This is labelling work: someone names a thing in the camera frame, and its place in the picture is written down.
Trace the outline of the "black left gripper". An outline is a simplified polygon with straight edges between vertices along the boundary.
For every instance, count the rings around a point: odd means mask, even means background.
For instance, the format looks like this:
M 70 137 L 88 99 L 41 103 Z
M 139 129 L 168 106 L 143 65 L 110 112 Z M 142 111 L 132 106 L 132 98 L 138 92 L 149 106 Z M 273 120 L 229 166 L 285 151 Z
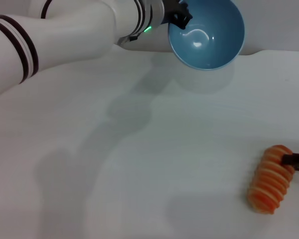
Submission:
M 178 0 L 162 0 L 164 7 L 163 20 L 161 24 L 172 23 L 180 29 L 185 29 L 193 18 L 188 10 L 186 2 Z

